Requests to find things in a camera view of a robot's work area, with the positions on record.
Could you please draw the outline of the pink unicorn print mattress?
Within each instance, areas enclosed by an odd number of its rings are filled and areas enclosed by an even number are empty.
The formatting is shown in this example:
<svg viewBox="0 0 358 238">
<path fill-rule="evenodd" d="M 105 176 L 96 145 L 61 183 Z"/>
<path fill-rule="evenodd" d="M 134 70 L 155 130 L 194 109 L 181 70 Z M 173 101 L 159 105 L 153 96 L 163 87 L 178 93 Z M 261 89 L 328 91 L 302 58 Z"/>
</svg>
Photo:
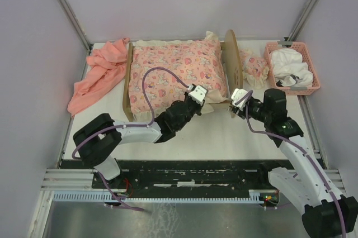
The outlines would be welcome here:
<svg viewBox="0 0 358 238">
<path fill-rule="evenodd" d="M 208 31 L 202 40 L 137 41 L 130 69 L 129 97 L 136 121 L 149 121 L 174 101 L 183 100 L 188 85 L 208 90 L 204 113 L 227 98 L 219 38 Z"/>
</svg>

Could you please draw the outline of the wooden striped pet bed frame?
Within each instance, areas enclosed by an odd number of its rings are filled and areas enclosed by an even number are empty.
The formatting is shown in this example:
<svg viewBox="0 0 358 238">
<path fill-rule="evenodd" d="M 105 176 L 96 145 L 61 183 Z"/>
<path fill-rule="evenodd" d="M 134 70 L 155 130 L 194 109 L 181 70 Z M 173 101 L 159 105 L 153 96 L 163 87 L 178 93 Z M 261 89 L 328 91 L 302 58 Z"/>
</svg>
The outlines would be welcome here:
<svg viewBox="0 0 358 238">
<path fill-rule="evenodd" d="M 243 87 L 242 64 L 239 56 L 237 40 L 233 30 L 228 30 L 226 32 L 224 41 L 222 41 L 220 45 L 221 61 L 227 79 L 228 96 L 230 97 L 236 88 L 240 89 Z M 131 111 L 129 97 L 130 69 L 131 63 L 133 62 L 133 48 L 134 44 L 129 42 L 123 91 L 123 111 L 129 121 L 134 121 L 134 115 Z"/>
</svg>

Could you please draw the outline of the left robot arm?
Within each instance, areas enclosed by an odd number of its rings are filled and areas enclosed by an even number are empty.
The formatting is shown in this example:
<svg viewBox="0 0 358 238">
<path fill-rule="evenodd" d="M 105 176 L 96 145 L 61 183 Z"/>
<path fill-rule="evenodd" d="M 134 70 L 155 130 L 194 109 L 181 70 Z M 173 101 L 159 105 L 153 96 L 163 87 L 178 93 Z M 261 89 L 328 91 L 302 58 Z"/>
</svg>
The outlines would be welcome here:
<svg viewBox="0 0 358 238">
<path fill-rule="evenodd" d="M 205 92 L 186 92 L 183 101 L 174 101 L 153 122 L 120 122 L 102 113 L 73 135 L 82 164 L 95 169 L 113 188 L 122 185 L 124 175 L 111 153 L 118 145 L 129 143 L 163 143 L 176 136 L 194 115 L 201 115 Z"/>
</svg>

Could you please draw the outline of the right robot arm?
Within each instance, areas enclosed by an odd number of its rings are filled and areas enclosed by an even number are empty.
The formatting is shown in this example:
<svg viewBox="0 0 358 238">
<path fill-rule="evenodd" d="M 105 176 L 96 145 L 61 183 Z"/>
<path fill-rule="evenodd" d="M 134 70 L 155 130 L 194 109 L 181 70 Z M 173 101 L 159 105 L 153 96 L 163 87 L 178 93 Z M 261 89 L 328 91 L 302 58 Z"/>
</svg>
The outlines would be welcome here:
<svg viewBox="0 0 358 238">
<path fill-rule="evenodd" d="M 262 188 L 274 186 L 290 201 L 310 237 L 346 237 L 355 227 L 357 200 L 343 195 L 308 148 L 300 126 L 288 116 L 285 92 L 267 89 L 263 101 L 252 93 L 235 89 L 230 111 L 246 121 L 262 122 L 263 131 L 250 131 L 268 136 L 296 172 L 291 175 L 283 167 L 264 169 L 257 173 L 257 183 Z"/>
</svg>

